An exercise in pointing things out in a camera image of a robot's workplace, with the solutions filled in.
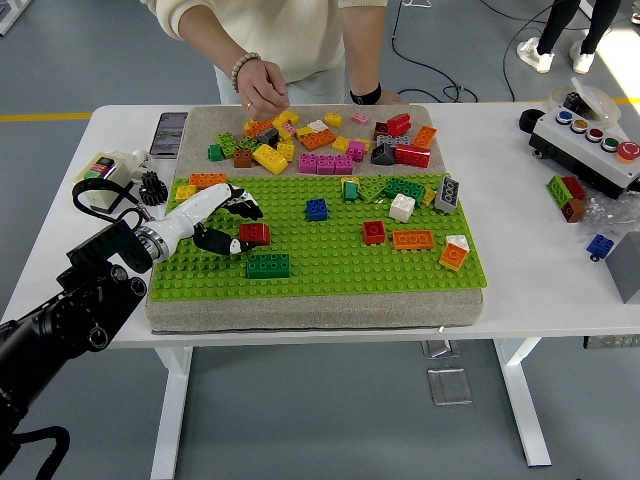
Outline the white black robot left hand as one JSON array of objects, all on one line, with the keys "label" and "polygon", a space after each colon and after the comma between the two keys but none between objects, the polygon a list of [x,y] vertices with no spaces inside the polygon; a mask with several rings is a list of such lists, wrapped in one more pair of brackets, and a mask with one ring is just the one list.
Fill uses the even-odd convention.
[{"label": "white black robot left hand", "polygon": [[223,231],[204,227],[204,221],[220,209],[244,219],[258,220],[263,217],[258,203],[244,188],[230,183],[207,187],[184,201],[165,218],[146,224],[158,238],[157,260],[170,258],[179,241],[186,238],[192,238],[202,250],[225,256],[254,249],[256,242],[239,240]]}]

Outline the person's right hand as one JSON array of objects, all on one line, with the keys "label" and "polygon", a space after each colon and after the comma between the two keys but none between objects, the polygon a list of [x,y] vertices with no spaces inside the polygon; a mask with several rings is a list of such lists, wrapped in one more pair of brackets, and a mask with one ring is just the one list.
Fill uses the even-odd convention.
[{"label": "person's right hand", "polygon": [[286,82],[277,64],[249,60],[237,75],[242,105],[253,120],[268,120],[289,108]]}]

